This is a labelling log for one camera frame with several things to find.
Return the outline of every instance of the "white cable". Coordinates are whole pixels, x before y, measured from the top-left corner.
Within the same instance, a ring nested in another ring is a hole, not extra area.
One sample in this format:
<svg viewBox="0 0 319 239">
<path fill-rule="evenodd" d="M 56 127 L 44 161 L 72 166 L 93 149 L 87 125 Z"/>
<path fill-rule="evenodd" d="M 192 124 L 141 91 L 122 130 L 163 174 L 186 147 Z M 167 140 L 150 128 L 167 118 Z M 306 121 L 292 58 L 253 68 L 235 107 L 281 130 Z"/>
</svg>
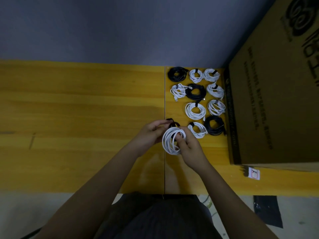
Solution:
<svg viewBox="0 0 319 239">
<path fill-rule="evenodd" d="M 201 104 L 198 104 L 199 113 L 192 112 L 192 109 L 196 106 L 195 102 L 187 103 L 185 107 L 186 115 L 193 120 L 200 120 L 203 118 L 205 121 L 206 109 Z"/>
<path fill-rule="evenodd" d="M 207 92 L 216 98 L 224 98 L 224 89 L 216 83 L 209 84 L 206 88 Z"/>
<path fill-rule="evenodd" d="M 199 122 L 194 122 L 194 125 L 197 126 L 200 130 L 199 133 L 195 132 L 193 126 L 191 124 L 188 125 L 188 129 L 194 134 L 196 138 L 203 138 L 206 134 L 208 134 L 205 126 L 200 124 Z"/>
<path fill-rule="evenodd" d="M 177 101 L 177 98 L 183 98 L 184 96 L 186 96 L 186 92 L 185 92 L 186 89 L 193 89 L 193 88 L 179 83 L 177 85 L 173 85 L 170 92 L 174 96 L 175 101 Z"/>
<path fill-rule="evenodd" d="M 181 154 L 181 150 L 174 144 L 176 134 L 180 133 L 182 138 L 186 140 L 186 134 L 182 129 L 178 127 L 171 127 L 166 130 L 162 138 L 162 146 L 164 150 L 171 155 Z"/>
<path fill-rule="evenodd" d="M 200 82 L 204 78 L 204 76 L 203 76 L 203 73 L 200 70 L 197 70 L 197 73 L 199 74 L 199 77 L 196 77 L 195 73 L 196 73 L 196 69 L 192 69 L 189 72 L 189 79 L 191 81 L 193 81 L 195 84 L 197 84 L 198 82 Z"/>
<path fill-rule="evenodd" d="M 220 116 L 222 113 L 225 112 L 226 106 L 221 101 L 211 100 L 207 104 L 207 108 L 210 114 Z"/>
<path fill-rule="evenodd" d="M 206 69 L 204 71 L 204 79 L 210 82 L 216 82 L 219 79 L 220 74 L 216 72 L 213 76 L 209 75 L 209 73 L 214 73 L 214 72 L 215 72 L 214 69 Z"/>
</svg>

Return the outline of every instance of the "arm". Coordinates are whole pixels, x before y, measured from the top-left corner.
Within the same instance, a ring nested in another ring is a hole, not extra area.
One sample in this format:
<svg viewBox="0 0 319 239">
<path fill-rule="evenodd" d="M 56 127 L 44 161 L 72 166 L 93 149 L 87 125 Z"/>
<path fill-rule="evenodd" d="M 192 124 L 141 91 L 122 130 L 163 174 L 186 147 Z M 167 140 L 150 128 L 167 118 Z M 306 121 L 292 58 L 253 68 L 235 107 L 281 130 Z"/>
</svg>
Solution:
<svg viewBox="0 0 319 239">
<path fill-rule="evenodd" d="M 167 120 L 146 124 L 98 173 L 61 206 L 36 239 L 93 238 L 134 162 L 161 141 Z"/>
<path fill-rule="evenodd" d="M 181 127 L 186 142 L 181 136 L 176 140 L 185 163 L 199 174 L 225 226 L 229 238 L 273 238 L 275 234 L 255 215 L 229 187 L 207 160 L 201 145 L 187 127 Z"/>
</svg>

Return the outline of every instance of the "black coiled cable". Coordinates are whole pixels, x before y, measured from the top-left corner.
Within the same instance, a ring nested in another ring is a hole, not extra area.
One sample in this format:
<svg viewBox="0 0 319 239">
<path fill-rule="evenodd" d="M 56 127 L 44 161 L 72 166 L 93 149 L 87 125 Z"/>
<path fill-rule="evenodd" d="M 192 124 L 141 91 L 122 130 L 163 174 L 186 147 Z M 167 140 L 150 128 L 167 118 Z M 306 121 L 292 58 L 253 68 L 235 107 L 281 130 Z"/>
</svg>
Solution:
<svg viewBox="0 0 319 239">
<path fill-rule="evenodd" d="M 181 82 L 185 80 L 187 76 L 188 69 L 185 69 L 183 67 L 174 67 L 169 70 L 167 73 L 169 79 L 173 82 Z"/>
<path fill-rule="evenodd" d="M 210 121 L 214 120 L 218 127 L 217 128 L 212 128 L 210 125 Z M 225 129 L 225 124 L 223 119 L 221 119 L 218 116 L 209 116 L 206 117 L 205 122 L 204 122 L 204 126 L 207 129 L 208 134 L 213 135 L 213 136 L 218 136 L 222 133 L 224 133 L 224 135 L 226 135 L 226 129 Z"/>
<path fill-rule="evenodd" d="M 189 99 L 192 99 L 194 101 L 204 99 L 204 97 L 206 96 L 206 89 L 205 89 L 205 87 L 203 85 L 189 84 L 188 86 L 193 88 L 193 89 L 186 89 L 185 90 L 186 96 Z M 194 90 L 194 89 L 199 89 L 199 92 L 200 92 L 199 95 L 194 95 L 192 93 L 192 90 Z"/>
</svg>

